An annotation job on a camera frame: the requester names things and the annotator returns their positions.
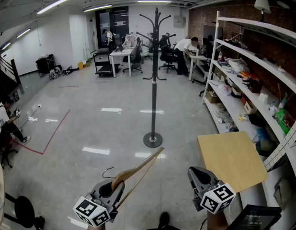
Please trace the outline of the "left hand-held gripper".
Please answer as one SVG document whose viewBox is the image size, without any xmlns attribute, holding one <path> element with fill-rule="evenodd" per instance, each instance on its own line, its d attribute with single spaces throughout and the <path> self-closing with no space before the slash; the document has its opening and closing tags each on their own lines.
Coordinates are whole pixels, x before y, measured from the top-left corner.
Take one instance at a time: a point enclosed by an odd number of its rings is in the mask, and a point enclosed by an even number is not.
<svg viewBox="0 0 296 230">
<path fill-rule="evenodd" d="M 115 190 L 112 190 L 111 179 L 97 183 L 86 196 L 79 198 L 73 211 L 91 227 L 99 227 L 108 221 L 113 222 L 118 214 L 117 207 L 124 189 L 124 181 Z"/>
</svg>

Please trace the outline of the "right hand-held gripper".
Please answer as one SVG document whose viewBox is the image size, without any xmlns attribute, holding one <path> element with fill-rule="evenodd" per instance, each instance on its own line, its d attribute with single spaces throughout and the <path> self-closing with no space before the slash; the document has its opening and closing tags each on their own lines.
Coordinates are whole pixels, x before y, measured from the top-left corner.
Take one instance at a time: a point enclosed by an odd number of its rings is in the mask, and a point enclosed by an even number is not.
<svg viewBox="0 0 296 230">
<path fill-rule="evenodd" d="M 215 215 L 229 207 L 236 196 L 228 183 L 219 181 L 211 171 L 204 168 L 190 167 L 188 177 L 195 193 L 193 204 L 198 212 L 206 209 Z"/>
</svg>

